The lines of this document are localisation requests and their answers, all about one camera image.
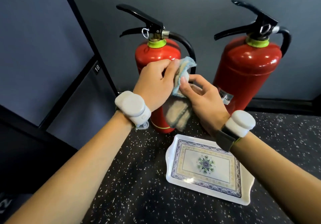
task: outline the red fire extinguisher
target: red fire extinguisher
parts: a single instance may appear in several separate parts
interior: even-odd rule
[[[241,0],[232,0],[232,3],[251,10],[257,18],[250,25],[222,31],[214,36],[218,40],[229,35],[247,34],[232,40],[224,48],[213,81],[230,114],[245,109],[278,66],[291,43],[289,31],[277,26],[278,21]],[[281,48],[269,42],[272,33],[283,35]]]
[[[143,67],[150,62],[162,59],[180,59],[181,52],[179,45],[173,40],[182,43],[187,49],[189,56],[196,62],[194,49],[183,36],[172,31],[166,31],[162,22],[143,13],[135,7],[126,4],[119,4],[116,7],[119,10],[135,16],[146,24],[145,27],[125,30],[119,36],[122,37],[124,35],[141,33],[147,39],[145,42],[141,43],[135,51],[135,60],[139,73],[142,71]],[[191,68],[191,74],[195,74],[195,67]],[[166,123],[162,107],[152,112],[150,120],[155,129],[161,133],[170,133],[174,130],[174,128],[171,128]]]

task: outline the tray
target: tray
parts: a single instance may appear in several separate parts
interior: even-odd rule
[[[254,177],[214,141],[177,134],[166,151],[168,182],[248,205]]]

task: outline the speckled countertop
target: speckled countertop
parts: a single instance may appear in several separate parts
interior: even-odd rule
[[[320,117],[251,114],[255,135],[321,179]],[[132,130],[82,223],[292,223],[256,180],[248,206],[168,183],[165,153],[176,134]],[[196,117],[183,134],[210,139]]]

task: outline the cloth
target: cloth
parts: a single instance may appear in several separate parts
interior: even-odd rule
[[[183,131],[188,119],[191,117],[192,106],[190,100],[179,90],[180,80],[182,76],[184,76],[187,81],[189,80],[187,70],[195,67],[196,63],[192,58],[186,57],[181,59],[179,64],[179,69],[174,78],[174,88],[171,96],[163,105],[163,112],[169,126],[176,128],[178,131]]]

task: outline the black hose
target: black hose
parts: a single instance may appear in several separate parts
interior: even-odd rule
[[[287,28],[285,27],[280,27],[279,31],[277,32],[278,34],[282,34],[283,35],[283,42],[281,45],[281,52],[282,52],[282,57],[284,57],[285,53],[287,52],[290,43],[291,43],[291,35],[290,32],[288,31]]]
[[[168,38],[182,43],[183,46],[186,48],[188,55],[194,60],[194,62],[196,62],[194,49],[185,37],[181,36],[180,34],[170,31],[170,33],[168,34]],[[195,74],[195,72],[196,72],[196,67],[192,67],[191,74]]]

